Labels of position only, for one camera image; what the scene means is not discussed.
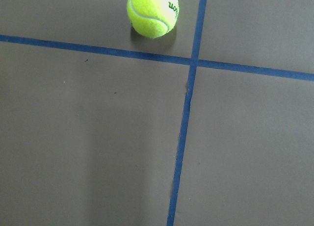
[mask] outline white curved seam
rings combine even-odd
[[[131,4],[132,10],[133,10],[138,16],[143,17],[143,18],[152,19],[152,20],[157,20],[157,21],[162,22],[162,23],[165,24],[165,26],[167,27],[167,32],[168,32],[169,27],[168,27],[168,25],[167,25],[163,20],[160,20],[160,19],[158,19],[158,18],[153,18],[153,17],[145,16],[145,15],[141,15],[140,13],[138,13],[138,12],[136,11],[136,9],[134,9],[133,4],[132,4],[132,0],[130,0],[130,4]]]

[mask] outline tennis ball seam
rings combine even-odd
[[[146,18],[146,19],[151,19],[151,20],[160,21],[161,23],[163,23],[163,24],[167,27],[167,32],[169,31],[169,26],[168,26],[168,24],[167,24],[166,22],[164,22],[163,20],[158,19],[158,18],[154,18],[154,17],[145,16],[145,15],[142,15],[142,14],[138,13],[138,12],[136,11],[136,9],[134,8],[133,4],[132,4],[132,0],[130,0],[130,6],[131,6],[132,10],[135,12],[135,14],[137,14],[139,17]]]

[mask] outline gray floor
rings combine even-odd
[[[199,0],[0,0],[0,34],[191,57]],[[207,0],[200,59],[314,73],[314,0]],[[189,66],[0,42],[0,225],[165,226]],[[312,226],[314,84],[197,68],[175,226]]]

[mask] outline green ball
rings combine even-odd
[[[154,39],[174,28],[179,3],[178,0],[128,0],[127,12],[133,28]]]

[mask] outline blue line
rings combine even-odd
[[[214,61],[206,61],[206,60],[199,60],[198,66],[206,67],[206,68],[222,69],[222,70],[228,70],[228,71],[253,73],[253,74],[260,74],[260,75],[271,75],[271,76],[291,78],[291,79],[314,81],[314,74],[311,74],[311,73],[301,73],[301,72],[279,70],[279,69],[273,69],[273,68],[262,68],[262,67],[254,67],[254,66],[246,66],[246,65],[222,63],[222,62],[214,62]]]
[[[202,38],[206,4],[207,4],[207,0],[200,0],[199,2],[199,9],[198,9],[194,41],[193,41],[193,49],[192,49],[192,59],[191,59],[191,64],[190,64],[188,80],[187,80],[188,92],[185,96],[184,107],[183,107],[180,139],[179,139],[179,144],[178,144],[177,159],[176,159],[175,172],[174,172],[174,178],[173,178],[172,196],[169,203],[167,226],[173,226],[175,214],[176,214],[178,193],[179,193],[179,186],[180,186],[180,179],[181,179],[181,172],[182,172],[182,164],[183,164],[183,156],[184,156],[184,149],[185,149],[185,142],[186,142],[186,135],[187,135],[187,128],[188,128],[188,121],[190,117],[191,100],[192,100],[193,90],[194,90],[196,68],[198,64],[198,56],[199,56],[200,44],[201,44],[201,38]]]
[[[57,42],[57,41],[44,41],[44,40],[17,37],[17,36],[0,35],[0,41],[31,45],[31,46],[57,48],[57,49],[62,49],[62,50],[74,50],[74,51],[80,51],[80,52],[106,54],[106,55],[120,56],[120,57],[126,57],[126,58],[145,59],[145,60],[183,64],[183,65],[190,65],[190,61],[191,61],[191,59],[183,58],[183,57],[168,56],[168,55],[154,54],[154,53],[135,52],[135,51],[129,51],[129,50],[118,50],[118,49],[112,49],[112,48],[79,45],[79,44],[64,43],[64,42]]]

